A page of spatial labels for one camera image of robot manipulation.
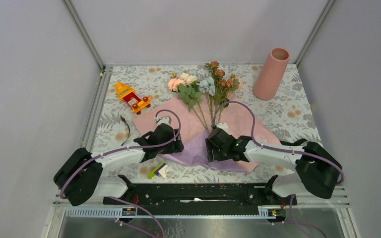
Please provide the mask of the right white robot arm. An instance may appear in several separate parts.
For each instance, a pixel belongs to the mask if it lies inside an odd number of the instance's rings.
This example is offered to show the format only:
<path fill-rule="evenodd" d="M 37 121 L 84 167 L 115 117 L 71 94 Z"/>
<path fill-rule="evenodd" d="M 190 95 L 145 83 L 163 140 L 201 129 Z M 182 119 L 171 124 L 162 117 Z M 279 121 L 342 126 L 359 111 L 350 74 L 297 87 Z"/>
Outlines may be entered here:
<path fill-rule="evenodd" d="M 329 199 L 344 180 L 342 167 L 322 147 L 313 142 L 277 145 L 258 142 L 252 136 L 238 138 L 221 128 L 206 138 L 209 162 L 233 160 L 278 165 L 291 170 L 288 175 L 272 176 L 266 183 L 265 198 L 271 204 L 290 195 L 308 192 Z"/>

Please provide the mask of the pink wrapping paper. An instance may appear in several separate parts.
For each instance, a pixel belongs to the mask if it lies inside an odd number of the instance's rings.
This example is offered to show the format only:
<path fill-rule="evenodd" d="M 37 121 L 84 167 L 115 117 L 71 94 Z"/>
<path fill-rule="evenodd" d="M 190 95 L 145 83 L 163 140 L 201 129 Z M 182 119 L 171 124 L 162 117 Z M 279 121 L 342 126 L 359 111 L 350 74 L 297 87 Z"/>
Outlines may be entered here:
<path fill-rule="evenodd" d="M 184 103 L 176 97 L 168 100 L 166 103 L 141 114 L 132 121 L 140 135 L 144 135 L 149 131 L 153 131 L 156 127 L 155 114 L 161 109 L 169 109 L 175 112 L 181 123 L 180 131 L 182 142 L 185 149 L 182 153 L 161 155 L 161 158 L 176 162 L 185 166 L 204 166 L 216 170 L 251 172 L 258 163 L 255 162 L 235 162 L 226 160 L 220 162 L 208 162 L 205 146 L 205 137 L 209 134 L 195 113 L 189 112 Z M 241 105 L 231 103 L 222 113 L 221 122 L 228 125 L 228 133 L 235 138 L 245 135 L 251 135 L 251 127 L 253 123 L 250 112 Z"/>

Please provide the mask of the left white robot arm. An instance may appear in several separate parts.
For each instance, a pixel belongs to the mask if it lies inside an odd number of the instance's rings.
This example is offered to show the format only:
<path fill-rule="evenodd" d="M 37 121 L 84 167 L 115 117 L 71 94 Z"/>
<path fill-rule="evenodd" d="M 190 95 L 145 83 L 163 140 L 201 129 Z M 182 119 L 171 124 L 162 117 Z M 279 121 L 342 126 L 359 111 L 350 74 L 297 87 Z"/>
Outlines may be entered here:
<path fill-rule="evenodd" d="M 60 198 L 68 200 L 72 206 L 97 197 L 115 197 L 127 204 L 134 197 L 127 179 L 122 176 L 105 177 L 103 173 L 183 149 L 180 130 L 162 122 L 154 131 L 134 139 L 132 144 L 95 157 L 85 148 L 76 149 L 54 175 L 53 182 L 60 190 Z"/>

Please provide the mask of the blue hydrangea flower stem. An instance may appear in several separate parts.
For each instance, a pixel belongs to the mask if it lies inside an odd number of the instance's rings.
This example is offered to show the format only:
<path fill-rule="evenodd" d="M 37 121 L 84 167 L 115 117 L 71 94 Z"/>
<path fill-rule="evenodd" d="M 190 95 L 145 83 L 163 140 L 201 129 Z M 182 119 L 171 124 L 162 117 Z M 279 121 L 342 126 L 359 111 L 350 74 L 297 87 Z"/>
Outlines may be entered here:
<path fill-rule="evenodd" d="M 191 109 L 195 104 L 198 105 L 200 113 L 203 117 L 203 122 L 205 123 L 205 127 L 208 127 L 207 118 L 204 116 L 202 112 L 202 101 L 206 102 L 207 108 L 209 109 L 210 121 L 214 123 L 214 95 L 216 92 L 214 86 L 214 79 L 210 77 L 201 78 L 198 70 L 190 70 L 188 72 L 190 75 L 187 79 L 187 85 L 191 88 Z"/>

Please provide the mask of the black ribbon with gold letters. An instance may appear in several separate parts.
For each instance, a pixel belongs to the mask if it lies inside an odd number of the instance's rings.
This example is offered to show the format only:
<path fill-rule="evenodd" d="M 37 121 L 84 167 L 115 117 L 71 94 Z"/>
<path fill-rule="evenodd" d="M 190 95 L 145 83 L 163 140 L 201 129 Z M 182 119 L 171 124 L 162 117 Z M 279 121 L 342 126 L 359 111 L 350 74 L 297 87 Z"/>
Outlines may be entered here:
<path fill-rule="evenodd" d="M 196 115 L 181 112 L 178 113 L 178 116 L 182 124 L 181 137 L 184 144 L 202 132 L 206 131 Z M 143 135 L 149 131 L 152 131 L 156 127 L 154 117 L 155 114 L 147 113 L 133 118 L 131 121 L 128 121 L 130 128 L 125 126 L 123 132 L 119 131 L 116 134 L 116 140 L 125 140 L 128 136 L 135 138 L 139 135 Z M 221 121 L 225 122 L 228 125 L 229 134 L 235 138 L 241 135 L 251 135 L 253 120 L 251 115 L 248 113 L 243 115 L 241 118 L 237 116 L 225 115 L 221 117 Z M 277 135 L 277 133 L 274 134 L 268 130 L 260 120 L 255 120 L 254 136 L 258 142 L 267 142 L 279 145 L 282 142 L 279 140 Z"/>

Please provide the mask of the purple paper flower bouquet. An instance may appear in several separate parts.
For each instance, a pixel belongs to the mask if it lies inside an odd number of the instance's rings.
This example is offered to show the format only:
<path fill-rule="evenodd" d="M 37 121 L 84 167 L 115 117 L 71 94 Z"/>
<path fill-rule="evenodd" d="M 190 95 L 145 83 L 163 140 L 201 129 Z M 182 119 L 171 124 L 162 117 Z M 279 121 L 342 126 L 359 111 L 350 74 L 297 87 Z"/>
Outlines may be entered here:
<path fill-rule="evenodd" d="M 181 153 L 166 154 L 161 157 L 185 166 L 199 165 L 222 171 L 251 172 L 258 166 L 257 163 L 240 163 L 233 160 L 209 162 L 205 145 L 205 139 L 209 134 L 210 131 L 206 130 L 188 141 Z"/>

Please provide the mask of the orange rose flower stem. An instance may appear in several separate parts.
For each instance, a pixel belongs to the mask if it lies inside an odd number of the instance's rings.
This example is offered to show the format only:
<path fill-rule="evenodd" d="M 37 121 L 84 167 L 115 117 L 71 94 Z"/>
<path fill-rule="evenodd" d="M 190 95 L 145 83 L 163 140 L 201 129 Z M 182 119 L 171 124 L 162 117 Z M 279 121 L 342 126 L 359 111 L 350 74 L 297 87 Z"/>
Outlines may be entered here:
<path fill-rule="evenodd" d="M 214 79 L 214 86 L 216 89 L 214 97 L 214 122 L 221 119 L 222 113 L 228 107 L 229 97 L 232 93 L 239 89 L 241 86 L 240 79 L 231 74 L 229 77 L 223 69 L 220 68 L 218 61 L 214 60 L 210 63 L 205 63 L 204 67 L 208 70 L 208 77 Z"/>

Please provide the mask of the pink flower stem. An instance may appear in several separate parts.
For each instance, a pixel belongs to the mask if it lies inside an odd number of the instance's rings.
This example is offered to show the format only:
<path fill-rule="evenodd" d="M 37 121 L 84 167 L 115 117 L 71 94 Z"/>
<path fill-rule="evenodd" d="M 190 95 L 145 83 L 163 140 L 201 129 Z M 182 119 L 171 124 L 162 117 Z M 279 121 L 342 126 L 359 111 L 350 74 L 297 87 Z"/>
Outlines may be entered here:
<path fill-rule="evenodd" d="M 187 86 L 186 80 L 189 76 L 190 75 L 185 72 L 181 73 L 179 76 L 177 76 L 175 73 L 172 73 L 171 79 L 167 84 L 168 89 L 173 92 L 178 92 L 180 85 Z"/>

